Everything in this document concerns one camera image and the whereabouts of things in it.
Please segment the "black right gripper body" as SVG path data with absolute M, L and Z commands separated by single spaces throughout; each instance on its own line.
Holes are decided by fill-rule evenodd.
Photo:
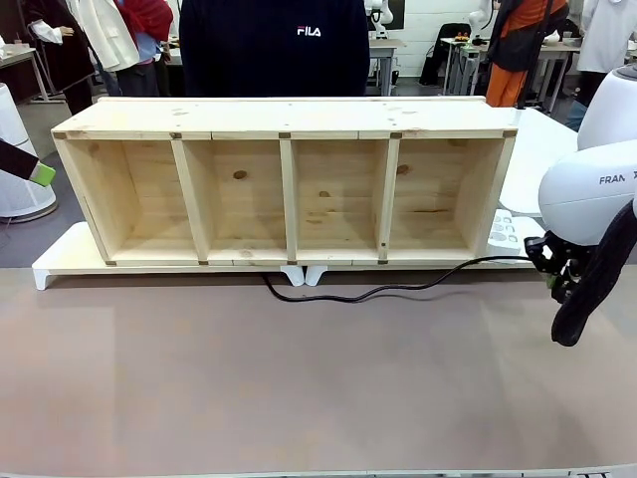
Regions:
M 578 282 L 587 267 L 587 247 L 555 239 L 549 248 L 554 262 L 555 282 Z

